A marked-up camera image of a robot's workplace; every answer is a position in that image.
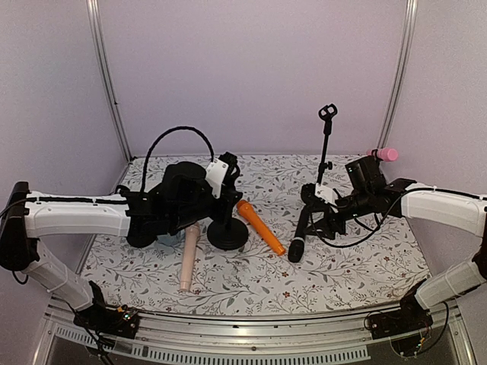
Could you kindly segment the orange microphone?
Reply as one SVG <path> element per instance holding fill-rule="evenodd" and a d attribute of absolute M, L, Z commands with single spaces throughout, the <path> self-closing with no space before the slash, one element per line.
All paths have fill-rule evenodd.
<path fill-rule="evenodd" d="M 269 248 L 278 256 L 285 254 L 286 250 L 280 243 L 274 233 L 266 226 L 261 220 L 259 215 L 254 211 L 253 206 L 245 201 L 240 200 L 237 203 L 237 211 L 241 217 L 243 217 L 253 229 L 260 235 L 263 241 L 269 246 Z"/>

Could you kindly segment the black microphone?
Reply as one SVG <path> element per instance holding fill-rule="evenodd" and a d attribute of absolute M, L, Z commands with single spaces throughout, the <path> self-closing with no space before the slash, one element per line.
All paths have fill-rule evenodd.
<path fill-rule="evenodd" d="M 296 230 L 294 232 L 293 240 L 288 249 L 288 260 L 291 263 L 297 263 L 301 260 L 304 254 L 306 229 L 309 221 L 309 211 L 307 207 L 303 207 L 298 218 Z"/>

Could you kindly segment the pink microphone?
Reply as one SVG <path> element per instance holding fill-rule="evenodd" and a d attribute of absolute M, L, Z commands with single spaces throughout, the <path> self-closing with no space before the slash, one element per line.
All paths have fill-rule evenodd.
<path fill-rule="evenodd" d="M 399 153 L 394 148 L 379 148 L 368 150 L 366 155 L 385 162 L 394 162 L 398 159 Z"/>

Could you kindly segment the tall black mic stand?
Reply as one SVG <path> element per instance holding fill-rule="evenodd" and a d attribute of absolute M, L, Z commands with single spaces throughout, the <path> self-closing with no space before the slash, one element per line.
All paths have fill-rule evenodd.
<path fill-rule="evenodd" d="M 321 183 L 323 181 L 323 174 L 326 170 L 331 170 L 333 168 L 333 164 L 331 162 L 326 161 L 326 152 L 329 144 L 329 137 L 332 133 L 332 126 L 333 126 L 333 117 L 338 113 L 336 106 L 331 103 L 329 105 L 325 105 L 322 109 L 318 111 L 318 116 L 324 122 L 323 126 L 323 148 L 321 154 L 321 160 L 318 166 L 318 176 L 317 176 L 317 183 Z"/>

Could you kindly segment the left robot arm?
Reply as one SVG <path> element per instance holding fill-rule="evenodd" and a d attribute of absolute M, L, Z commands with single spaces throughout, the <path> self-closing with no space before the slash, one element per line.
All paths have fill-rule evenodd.
<path fill-rule="evenodd" d="M 207 167 L 179 162 L 167 166 L 150 191 L 120 189 L 101 197 L 46 195 L 17 182 L 1 212 L 1 266 L 38 281 L 84 318 L 106 317 L 113 311 L 101 289 L 53 256 L 41 237 L 103 234 L 144 248 L 158 236 L 174 236 L 209 218 L 208 241 L 225 251 L 239 249 L 249 236 L 246 225 L 232 216 L 242 197 L 234 185 L 239 174 L 235 163 L 222 159 Z"/>

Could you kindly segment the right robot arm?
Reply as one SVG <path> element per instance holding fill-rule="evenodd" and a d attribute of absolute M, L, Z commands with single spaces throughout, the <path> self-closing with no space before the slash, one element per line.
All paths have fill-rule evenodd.
<path fill-rule="evenodd" d="M 347 221 L 369 214 L 383 218 L 407 217 L 456 227 L 485 240 L 486 197 L 427 186 L 414 179 L 387 182 L 380 170 L 384 158 L 369 154 L 347 163 L 352 193 L 339 195 L 335 189 L 308 183 L 301 188 L 304 208 L 296 236 L 317 236 L 329 245 L 345 234 Z M 486 243 L 470 259 L 412 287 L 400 306 L 411 313 L 425 312 L 451 298 L 460 297 L 486 283 Z"/>

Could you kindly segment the far left black stand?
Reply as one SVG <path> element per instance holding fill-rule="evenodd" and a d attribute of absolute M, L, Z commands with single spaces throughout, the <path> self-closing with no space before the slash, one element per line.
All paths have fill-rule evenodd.
<path fill-rule="evenodd" d="M 157 239 L 157 235 L 147 230 L 130 230 L 126 241 L 130 246 L 138 249 L 150 246 Z"/>

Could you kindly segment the beige microphone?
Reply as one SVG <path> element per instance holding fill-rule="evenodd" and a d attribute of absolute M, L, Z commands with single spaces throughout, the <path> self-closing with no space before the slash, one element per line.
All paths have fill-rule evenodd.
<path fill-rule="evenodd" d="M 185 229 L 183 259 L 180 271 L 180 290 L 189 291 L 196 258 L 196 247 L 200 237 L 200 226 L 195 223 Z"/>

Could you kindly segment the light blue mug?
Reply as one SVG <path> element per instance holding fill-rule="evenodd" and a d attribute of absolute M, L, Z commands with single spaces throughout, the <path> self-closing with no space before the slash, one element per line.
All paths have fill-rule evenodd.
<path fill-rule="evenodd" d="M 178 234 L 174 236 L 171 236 L 169 234 L 159 235 L 157 236 L 156 243 L 169 247 L 177 246 L 180 244 L 180 236 Z"/>

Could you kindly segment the aluminium front rail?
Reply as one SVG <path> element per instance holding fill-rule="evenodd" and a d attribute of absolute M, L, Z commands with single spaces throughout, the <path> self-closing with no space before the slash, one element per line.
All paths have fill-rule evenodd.
<path fill-rule="evenodd" d="M 41 322 L 35 364 L 475 364 L 456 304 L 436 306 L 430 328 L 375 338 L 371 317 L 391 306 L 278 316 L 143 312 L 133 339 L 94 337 L 58 300 Z"/>

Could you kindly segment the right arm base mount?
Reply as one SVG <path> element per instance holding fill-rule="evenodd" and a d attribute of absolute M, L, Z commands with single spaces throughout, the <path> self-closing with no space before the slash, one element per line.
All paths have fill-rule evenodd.
<path fill-rule="evenodd" d="M 364 328 L 373 339 L 402 335 L 420 329 L 430 329 L 434 324 L 431 310 L 424 309 L 413 294 L 407 294 L 399 302 L 399 308 L 369 313 Z"/>

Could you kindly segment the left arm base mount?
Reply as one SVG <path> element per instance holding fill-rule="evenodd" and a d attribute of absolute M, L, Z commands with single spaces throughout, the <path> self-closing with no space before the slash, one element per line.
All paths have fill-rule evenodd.
<path fill-rule="evenodd" d="M 75 310 L 73 323 L 96 333 L 134 339 L 140 323 L 138 310 L 127 305 L 116 309 L 108 307 L 100 287 L 93 281 L 88 283 L 93 294 L 91 305 L 87 309 Z"/>

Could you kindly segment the right aluminium frame post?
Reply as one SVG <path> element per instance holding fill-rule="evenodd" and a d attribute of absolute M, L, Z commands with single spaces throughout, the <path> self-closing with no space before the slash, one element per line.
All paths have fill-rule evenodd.
<path fill-rule="evenodd" d="M 403 82 L 406 76 L 409 55 L 411 52 L 412 42 L 414 39 L 418 3 L 419 2 L 417 0 L 406 1 L 406 10 L 405 10 L 405 16 L 403 21 L 403 31 L 402 31 L 402 36 L 399 45 L 396 70 L 394 73 L 390 96 L 387 102 L 384 121 L 377 142 L 377 148 L 385 148 L 387 146 L 390 133 L 393 129 L 393 122 L 396 115 L 397 107 L 399 105 L 400 94 L 403 89 Z"/>

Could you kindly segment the aluminium frame post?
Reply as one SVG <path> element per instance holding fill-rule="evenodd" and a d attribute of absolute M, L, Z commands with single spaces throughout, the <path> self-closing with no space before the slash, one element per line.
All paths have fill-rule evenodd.
<path fill-rule="evenodd" d="M 384 121 L 377 142 L 377 148 L 385 148 L 387 146 L 390 133 L 393 129 L 393 122 L 396 115 L 397 107 L 399 105 L 400 94 L 403 89 L 403 82 L 406 76 L 409 55 L 411 52 L 412 42 L 414 39 L 418 3 L 419 2 L 417 0 L 406 1 L 406 10 L 405 10 L 405 16 L 403 21 L 403 31 L 402 31 L 402 36 L 399 45 L 396 70 L 394 73 L 390 96 L 387 102 Z"/>
<path fill-rule="evenodd" d="M 132 152 L 130 151 L 128 138 L 125 128 L 123 126 L 122 117 L 119 111 L 119 103 L 117 100 L 115 88 L 113 86 L 113 79 L 110 73 L 109 60 L 103 38 L 99 1 L 87 0 L 86 5 L 88 10 L 88 21 L 90 24 L 95 56 L 97 58 L 98 67 L 100 69 L 100 76 L 105 97 L 107 99 L 110 117 L 113 123 L 117 141 L 119 142 L 119 146 L 122 151 L 123 158 L 126 162 L 130 162 L 132 159 Z"/>

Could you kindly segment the left aluminium frame post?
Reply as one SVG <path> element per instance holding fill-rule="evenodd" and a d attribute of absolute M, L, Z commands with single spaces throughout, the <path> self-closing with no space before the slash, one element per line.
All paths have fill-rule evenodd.
<path fill-rule="evenodd" d="M 95 56 L 97 58 L 98 67 L 100 69 L 100 76 L 105 97 L 107 99 L 110 117 L 113 123 L 117 141 L 119 142 L 119 146 L 122 151 L 123 158 L 126 162 L 130 162 L 132 159 L 132 152 L 130 151 L 128 138 L 125 128 L 123 126 L 122 117 L 119 111 L 119 103 L 117 100 L 115 88 L 113 86 L 113 79 L 110 73 L 109 60 L 103 38 L 99 1 L 87 0 L 86 5 L 88 10 L 88 21 L 90 24 Z"/>

